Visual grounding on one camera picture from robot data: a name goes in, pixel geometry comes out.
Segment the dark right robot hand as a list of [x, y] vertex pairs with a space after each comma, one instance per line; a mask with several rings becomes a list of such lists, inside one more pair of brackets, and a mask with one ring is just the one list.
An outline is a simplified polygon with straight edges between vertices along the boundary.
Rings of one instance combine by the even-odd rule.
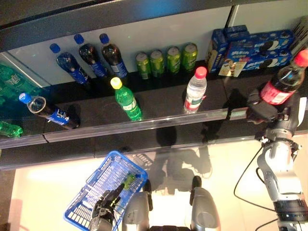
[[246, 119], [254, 124], [267, 123], [270, 129], [285, 129], [295, 133], [299, 124], [300, 93], [295, 93], [283, 104], [272, 105], [261, 99], [260, 88], [254, 89], [247, 99]]

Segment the dark left robot hand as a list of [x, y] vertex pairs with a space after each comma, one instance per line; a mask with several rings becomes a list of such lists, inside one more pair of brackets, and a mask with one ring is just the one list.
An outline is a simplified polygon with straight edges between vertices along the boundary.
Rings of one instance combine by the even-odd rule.
[[93, 208], [92, 218], [104, 219], [112, 224], [114, 220], [114, 208], [121, 199], [120, 194], [124, 187], [125, 184], [122, 183], [114, 190], [106, 190], [96, 202]]

